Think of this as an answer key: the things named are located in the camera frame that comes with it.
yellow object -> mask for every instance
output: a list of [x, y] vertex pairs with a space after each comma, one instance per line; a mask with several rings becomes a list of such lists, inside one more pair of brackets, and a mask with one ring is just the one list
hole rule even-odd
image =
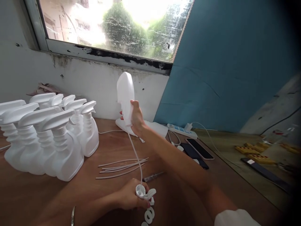
[[253, 145], [250, 144], [250, 143], [245, 143], [244, 146], [247, 147], [247, 148], [253, 148]]
[[236, 146], [235, 149], [238, 150], [239, 152], [243, 153], [243, 154], [258, 154], [258, 155], [260, 155], [260, 153], [258, 151], [255, 151], [252, 148]]
[[253, 148], [254, 150], [256, 150], [256, 151], [260, 152], [260, 153], [262, 153], [262, 152], [264, 152], [264, 151], [265, 151], [265, 149], [264, 149], [264, 148], [262, 148], [262, 147], [259, 147], [259, 146], [257, 146], [257, 145], [253, 146], [252, 148]]
[[272, 165], [272, 164], [276, 163], [274, 160], [270, 159], [267, 156], [263, 156], [263, 155], [249, 154], [249, 155], [247, 155], [247, 157], [254, 160], [257, 163], [260, 163], [260, 164], [270, 164], [270, 165]]
[[266, 143], [257, 143], [256, 146], [261, 147], [265, 150], [267, 150], [270, 146]]
[[295, 153], [295, 154], [300, 154], [300, 151], [297, 148], [294, 148], [288, 144], [282, 143], [280, 144], [281, 147], [285, 148], [289, 152]]

table surface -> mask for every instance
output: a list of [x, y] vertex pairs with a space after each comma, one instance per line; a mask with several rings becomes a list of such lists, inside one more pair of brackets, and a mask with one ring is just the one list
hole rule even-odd
[[[113, 120], [96, 119], [96, 123], [100, 132], [119, 129]], [[179, 137], [181, 142], [185, 142], [185, 136]], [[143, 177], [170, 171], [147, 143], [141, 143], [133, 136], [132, 140], [139, 158], [149, 157], [142, 167]], [[5, 137], [1, 136], [0, 147], [5, 145]], [[207, 171], [238, 208], [245, 209], [262, 226], [270, 225], [281, 217], [281, 212], [274, 205], [214, 152], [211, 154], [215, 160], [206, 161], [209, 166]], [[3, 151], [0, 153], [0, 222], [2, 225], [36, 225], [37, 221], [65, 208], [117, 191], [131, 178], [140, 179], [140, 171], [135, 170], [117, 178], [96, 180], [100, 171], [98, 165], [133, 158], [135, 153], [125, 132], [99, 135], [96, 152], [85, 158], [80, 171], [70, 182], [64, 182], [47, 175], [37, 176], [16, 171], [5, 161]], [[152, 225], [213, 225], [196, 193], [175, 174], [163, 174], [148, 185], [157, 190], [154, 205], [156, 216]], [[144, 212], [114, 210], [99, 219], [95, 225], [141, 225]]]

white sleeve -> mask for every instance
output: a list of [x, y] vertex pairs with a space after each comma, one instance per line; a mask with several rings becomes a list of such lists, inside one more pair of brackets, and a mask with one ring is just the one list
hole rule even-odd
[[214, 226], [260, 226], [247, 211], [225, 210], [215, 217]]

bracelet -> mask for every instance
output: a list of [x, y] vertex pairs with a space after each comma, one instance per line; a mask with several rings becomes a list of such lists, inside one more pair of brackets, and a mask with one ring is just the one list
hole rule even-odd
[[75, 207], [73, 207], [73, 210], [72, 210], [72, 214], [71, 214], [71, 226], [74, 226], [74, 210], [75, 210]]

blue wall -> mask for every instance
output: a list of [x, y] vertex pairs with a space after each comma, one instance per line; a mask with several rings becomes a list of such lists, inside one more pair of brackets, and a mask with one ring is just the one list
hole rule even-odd
[[195, 0], [155, 122], [239, 132], [300, 68], [272, 2]]

